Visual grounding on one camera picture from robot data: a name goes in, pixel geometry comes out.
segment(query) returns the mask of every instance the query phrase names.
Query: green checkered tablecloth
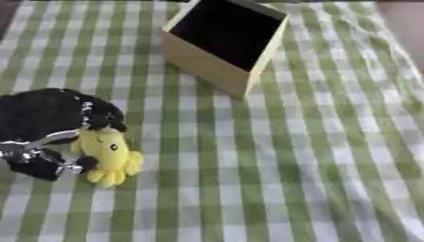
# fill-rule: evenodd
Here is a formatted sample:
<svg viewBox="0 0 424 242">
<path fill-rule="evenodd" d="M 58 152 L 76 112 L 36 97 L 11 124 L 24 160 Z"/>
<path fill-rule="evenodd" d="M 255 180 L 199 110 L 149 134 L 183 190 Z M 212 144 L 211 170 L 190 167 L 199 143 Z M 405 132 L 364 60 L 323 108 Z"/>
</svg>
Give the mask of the green checkered tablecloth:
<svg viewBox="0 0 424 242">
<path fill-rule="evenodd" d="M 274 4 L 290 24 L 245 102 L 165 64 L 180 6 L 19 7 L 0 93 L 111 100 L 146 161 L 112 189 L 2 166 L 1 242 L 424 241 L 424 88 L 374 3 Z"/>
</svg>

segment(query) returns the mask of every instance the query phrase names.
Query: yellow octopus toy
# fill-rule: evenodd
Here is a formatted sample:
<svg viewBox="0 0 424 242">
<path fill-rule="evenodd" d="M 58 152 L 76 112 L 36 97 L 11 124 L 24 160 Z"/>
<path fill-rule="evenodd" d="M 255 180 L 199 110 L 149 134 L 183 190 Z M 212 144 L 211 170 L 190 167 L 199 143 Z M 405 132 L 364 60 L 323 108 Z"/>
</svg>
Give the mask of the yellow octopus toy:
<svg viewBox="0 0 424 242">
<path fill-rule="evenodd" d="M 114 129 L 82 130 L 71 150 L 98 160 L 97 168 L 88 173 L 87 179 L 100 182 L 104 188 L 120 185 L 127 175 L 140 172 L 143 163 L 141 152 L 129 151 L 123 133 Z"/>
</svg>

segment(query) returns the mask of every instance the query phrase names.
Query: yellow box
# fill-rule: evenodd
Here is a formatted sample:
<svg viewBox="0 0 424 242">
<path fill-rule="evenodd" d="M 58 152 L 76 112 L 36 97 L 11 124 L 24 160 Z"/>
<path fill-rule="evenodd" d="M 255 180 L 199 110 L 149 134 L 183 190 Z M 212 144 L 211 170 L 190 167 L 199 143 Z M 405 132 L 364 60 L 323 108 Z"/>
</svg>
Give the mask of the yellow box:
<svg viewBox="0 0 424 242">
<path fill-rule="evenodd" d="M 243 99 L 287 22 L 287 14 L 248 0 L 192 0 L 162 28 L 166 59 Z"/>
</svg>

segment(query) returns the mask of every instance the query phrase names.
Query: tablecloth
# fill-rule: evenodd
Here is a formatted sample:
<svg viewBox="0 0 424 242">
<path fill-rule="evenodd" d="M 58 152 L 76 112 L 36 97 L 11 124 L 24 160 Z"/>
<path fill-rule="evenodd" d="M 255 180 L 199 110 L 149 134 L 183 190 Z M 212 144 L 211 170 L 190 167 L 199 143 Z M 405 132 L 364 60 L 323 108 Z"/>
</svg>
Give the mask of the tablecloth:
<svg viewBox="0 0 424 242">
<path fill-rule="evenodd" d="M 0 241 L 424 241 L 422 79 L 374 3 L 272 4 L 290 22 L 245 101 L 165 63 L 182 5 L 22 3 L 1 94 L 110 100 L 145 162 L 111 189 L 2 166 Z"/>
</svg>

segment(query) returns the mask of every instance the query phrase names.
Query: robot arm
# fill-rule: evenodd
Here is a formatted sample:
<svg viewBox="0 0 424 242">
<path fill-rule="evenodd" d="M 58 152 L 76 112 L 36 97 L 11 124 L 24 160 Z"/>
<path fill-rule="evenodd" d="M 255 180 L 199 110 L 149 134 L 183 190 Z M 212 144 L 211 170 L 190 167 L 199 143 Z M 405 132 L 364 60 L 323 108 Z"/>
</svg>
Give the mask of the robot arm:
<svg viewBox="0 0 424 242">
<path fill-rule="evenodd" d="M 77 174 L 85 173 L 97 165 L 97 159 L 83 157 L 76 163 L 67 163 L 60 153 L 43 148 L 51 142 L 78 135 L 78 130 L 68 130 L 49 134 L 34 142 L 6 141 L 0 143 L 0 159 L 5 160 L 14 172 L 50 182 L 57 180 L 65 170 Z"/>
</svg>

